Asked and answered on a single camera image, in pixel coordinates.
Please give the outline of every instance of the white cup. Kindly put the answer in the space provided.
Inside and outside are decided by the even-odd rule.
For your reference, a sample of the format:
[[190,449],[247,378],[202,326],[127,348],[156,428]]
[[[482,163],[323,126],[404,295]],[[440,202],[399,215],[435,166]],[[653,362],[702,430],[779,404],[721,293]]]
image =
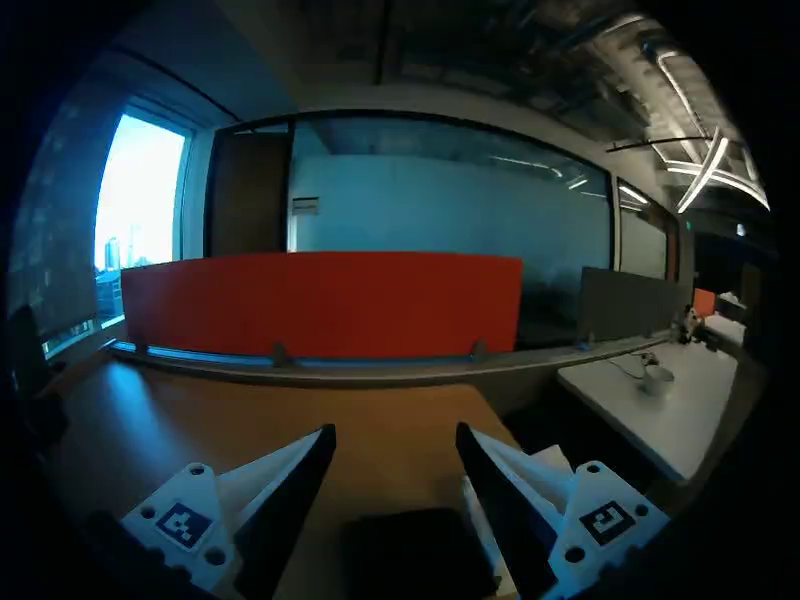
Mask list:
[[672,371],[669,369],[659,367],[658,365],[647,365],[644,368],[642,387],[644,391],[651,396],[655,396],[656,398],[665,396],[667,392],[669,392],[674,381],[675,375],[673,375]]

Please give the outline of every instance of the blinds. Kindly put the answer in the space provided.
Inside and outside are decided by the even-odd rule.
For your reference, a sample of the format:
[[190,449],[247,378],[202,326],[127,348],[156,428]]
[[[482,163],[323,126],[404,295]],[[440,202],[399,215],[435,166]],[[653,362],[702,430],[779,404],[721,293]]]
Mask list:
[[28,304],[44,339],[96,312],[94,227],[106,157],[127,94],[87,76],[59,107],[14,225],[8,314]]

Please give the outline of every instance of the door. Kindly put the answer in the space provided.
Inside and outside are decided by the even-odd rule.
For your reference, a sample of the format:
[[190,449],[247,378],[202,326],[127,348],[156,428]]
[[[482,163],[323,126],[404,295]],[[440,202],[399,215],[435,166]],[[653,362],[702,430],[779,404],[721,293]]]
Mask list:
[[286,251],[288,133],[217,141],[206,208],[206,256]]

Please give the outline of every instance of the desk surface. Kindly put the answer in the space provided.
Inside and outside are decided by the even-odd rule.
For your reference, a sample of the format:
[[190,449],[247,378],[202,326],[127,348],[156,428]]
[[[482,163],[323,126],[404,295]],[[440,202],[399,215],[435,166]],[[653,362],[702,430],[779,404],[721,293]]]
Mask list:
[[[675,374],[663,398],[639,388],[639,381],[608,360],[558,371],[559,380],[672,479],[690,479],[699,469],[728,403],[736,359],[710,352],[705,344],[659,344],[647,349]],[[641,359],[611,359],[641,375]]]
[[176,471],[224,472],[334,423],[337,450],[276,598],[343,596],[341,526],[362,515],[450,506],[463,511],[463,420],[513,439],[474,388],[312,390],[194,379],[116,362],[62,391],[70,428],[52,477],[73,514],[121,517]]

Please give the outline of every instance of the desk divider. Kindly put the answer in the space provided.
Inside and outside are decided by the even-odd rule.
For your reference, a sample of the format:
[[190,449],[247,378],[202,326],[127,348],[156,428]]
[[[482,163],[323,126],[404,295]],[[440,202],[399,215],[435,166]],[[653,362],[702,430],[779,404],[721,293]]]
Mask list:
[[415,358],[514,348],[516,258],[424,252],[248,254],[122,271],[131,342],[200,352]]

